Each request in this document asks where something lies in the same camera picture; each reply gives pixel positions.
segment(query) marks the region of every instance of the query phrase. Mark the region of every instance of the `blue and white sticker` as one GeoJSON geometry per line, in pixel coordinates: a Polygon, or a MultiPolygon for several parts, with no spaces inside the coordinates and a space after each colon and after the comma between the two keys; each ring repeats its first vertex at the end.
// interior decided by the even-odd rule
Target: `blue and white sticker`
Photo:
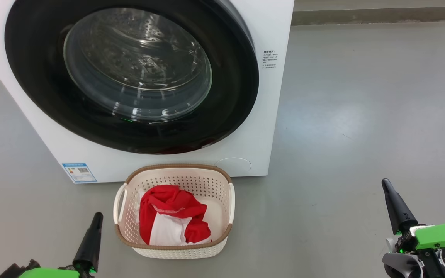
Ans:
{"type": "Polygon", "coordinates": [[[75,183],[97,183],[85,163],[63,163],[63,167],[75,183]]]}

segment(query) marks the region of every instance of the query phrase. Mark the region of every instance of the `washing machine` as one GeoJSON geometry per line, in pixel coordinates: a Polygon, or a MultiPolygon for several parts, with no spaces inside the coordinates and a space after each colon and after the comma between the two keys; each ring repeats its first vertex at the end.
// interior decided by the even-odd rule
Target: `washing machine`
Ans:
{"type": "Polygon", "coordinates": [[[0,0],[0,79],[74,183],[168,163],[263,176],[292,10],[293,0],[0,0]]]}

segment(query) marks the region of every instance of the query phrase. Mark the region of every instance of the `washing machine door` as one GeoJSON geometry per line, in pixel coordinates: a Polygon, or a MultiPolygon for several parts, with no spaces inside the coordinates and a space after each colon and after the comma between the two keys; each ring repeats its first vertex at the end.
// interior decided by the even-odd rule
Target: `washing machine door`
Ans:
{"type": "Polygon", "coordinates": [[[17,0],[5,47],[48,116],[133,153],[214,144],[242,124],[258,91],[249,32],[220,0],[17,0]]]}

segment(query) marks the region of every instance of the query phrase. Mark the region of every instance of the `gray floor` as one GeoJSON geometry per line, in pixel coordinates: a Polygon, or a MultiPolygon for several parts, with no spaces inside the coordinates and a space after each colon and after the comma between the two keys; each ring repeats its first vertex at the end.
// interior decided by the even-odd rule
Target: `gray floor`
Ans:
{"type": "Polygon", "coordinates": [[[71,263],[102,211],[98,278],[384,278],[385,177],[445,223],[445,23],[293,27],[279,105],[269,175],[234,181],[226,248],[165,261],[120,243],[120,184],[71,184],[0,83],[0,273],[71,263]]]}

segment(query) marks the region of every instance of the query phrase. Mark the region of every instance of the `door glass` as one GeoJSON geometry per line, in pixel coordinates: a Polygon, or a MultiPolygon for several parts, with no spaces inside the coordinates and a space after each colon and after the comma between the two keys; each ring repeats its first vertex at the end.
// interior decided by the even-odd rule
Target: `door glass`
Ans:
{"type": "Polygon", "coordinates": [[[94,12],[69,31],[64,59],[76,85],[129,121],[168,121],[195,109],[212,83],[198,41],[160,15],[132,8],[94,12]]]}

